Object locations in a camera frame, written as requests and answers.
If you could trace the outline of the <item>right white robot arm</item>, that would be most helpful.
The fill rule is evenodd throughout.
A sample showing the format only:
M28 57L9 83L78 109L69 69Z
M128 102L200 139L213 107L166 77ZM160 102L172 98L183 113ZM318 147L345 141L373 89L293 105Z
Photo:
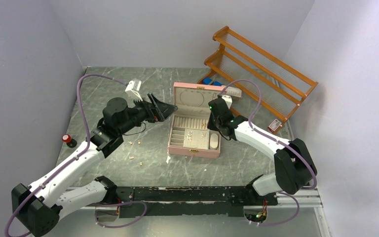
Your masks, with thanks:
M317 169L303 140L292 141L275 136L244 116L234 116L223 97L208 103L208 129L224 138L245 143L265 154L274 163L274 172L261 175L248 184L247 200L259 204L271 193L293 195L300 189L315 188Z

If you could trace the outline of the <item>pink jewelry box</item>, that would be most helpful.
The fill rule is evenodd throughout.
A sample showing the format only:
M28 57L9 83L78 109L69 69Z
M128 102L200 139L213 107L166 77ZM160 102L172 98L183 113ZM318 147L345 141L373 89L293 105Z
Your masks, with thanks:
M210 116L208 103L218 98L221 86L195 83L175 82L173 84L174 104L178 110L172 116L172 125L168 141L168 153L173 155L195 156L201 158L218 158L220 155L221 136L219 132L207 128ZM186 131L193 131L192 141L186 137ZM209 149L209 138L213 133L219 137L217 150Z

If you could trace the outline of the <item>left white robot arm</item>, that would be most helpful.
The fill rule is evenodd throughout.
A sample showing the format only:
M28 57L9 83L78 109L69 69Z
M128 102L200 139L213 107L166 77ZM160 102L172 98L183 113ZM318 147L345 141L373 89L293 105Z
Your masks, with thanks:
M82 207L93 203L117 203L117 186L105 176L73 191L68 188L91 166L115 151L129 130L144 122L163 122L177 109L173 104L159 101L153 94L148 94L148 100L135 100L132 108L121 97L111 99L97 127L87 131L86 139L76 151L30 185L19 184L12 189L12 215L5 226L5 236L9 236L9 227L14 220L20 221L28 234L41 237L59 220Z

